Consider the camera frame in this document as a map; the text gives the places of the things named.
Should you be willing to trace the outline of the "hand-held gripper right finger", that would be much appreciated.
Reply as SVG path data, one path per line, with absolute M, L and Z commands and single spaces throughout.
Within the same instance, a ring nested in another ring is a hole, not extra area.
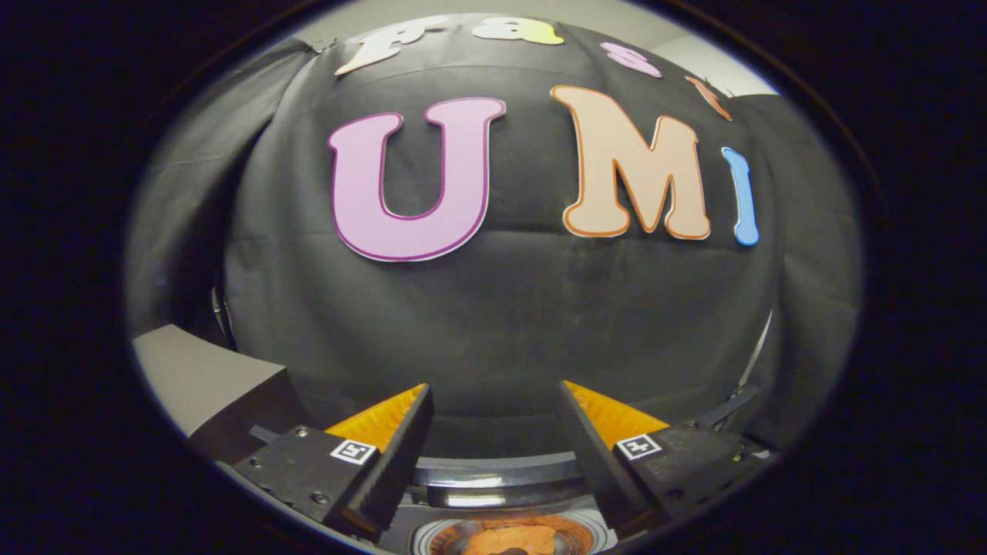
M 768 449 L 716 428 L 730 412 L 667 424 L 573 382 L 558 386 L 565 438 L 620 540 L 694 519 L 768 467 Z

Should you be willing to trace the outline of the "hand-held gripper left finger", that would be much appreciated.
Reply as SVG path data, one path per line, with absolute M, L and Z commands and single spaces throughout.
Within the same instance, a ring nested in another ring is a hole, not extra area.
M 376 542 L 412 481 L 433 415 L 433 391 L 419 384 L 330 428 L 294 426 L 233 468 L 307 519 Z

